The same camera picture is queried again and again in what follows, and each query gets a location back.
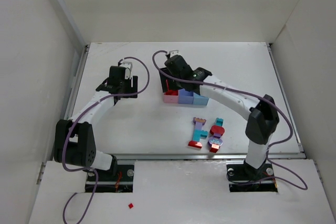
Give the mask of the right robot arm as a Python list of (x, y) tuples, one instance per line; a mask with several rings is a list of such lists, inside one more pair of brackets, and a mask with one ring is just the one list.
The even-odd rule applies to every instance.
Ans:
[(215, 100), (238, 113), (247, 121), (245, 134), (249, 139), (244, 161), (246, 173), (252, 177), (265, 166), (270, 138), (279, 123), (274, 99), (228, 87), (210, 71), (198, 67), (192, 69), (185, 59), (172, 52), (164, 52), (164, 68), (158, 68), (160, 78), (171, 82), (172, 90), (184, 89)]

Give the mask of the red legos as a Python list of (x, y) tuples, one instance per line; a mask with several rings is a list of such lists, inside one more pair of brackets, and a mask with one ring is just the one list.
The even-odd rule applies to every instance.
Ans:
[(166, 88), (167, 88), (167, 91), (165, 92), (165, 95), (178, 96), (179, 93), (177, 90), (170, 89), (168, 80), (166, 80)]

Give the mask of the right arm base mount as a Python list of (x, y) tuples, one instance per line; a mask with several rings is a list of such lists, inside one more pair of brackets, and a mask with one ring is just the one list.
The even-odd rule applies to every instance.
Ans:
[(277, 193), (274, 170), (271, 164), (265, 163), (254, 170), (247, 164), (227, 164), (226, 177), (231, 193), (274, 192)]

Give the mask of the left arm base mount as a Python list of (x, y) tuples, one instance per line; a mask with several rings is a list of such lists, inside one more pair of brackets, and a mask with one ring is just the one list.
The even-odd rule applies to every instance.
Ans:
[(112, 175), (106, 170), (97, 170), (97, 193), (132, 193), (134, 179), (134, 163), (119, 164), (117, 173)]

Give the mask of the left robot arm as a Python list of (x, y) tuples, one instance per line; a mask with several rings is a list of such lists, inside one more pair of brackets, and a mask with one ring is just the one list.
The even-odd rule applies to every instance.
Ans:
[(109, 175), (118, 172), (114, 155), (96, 149), (93, 128), (121, 98), (137, 98), (138, 76), (132, 76), (132, 63), (111, 66), (109, 76), (96, 88), (92, 99), (77, 114), (56, 124), (54, 160), (68, 165), (96, 169)]

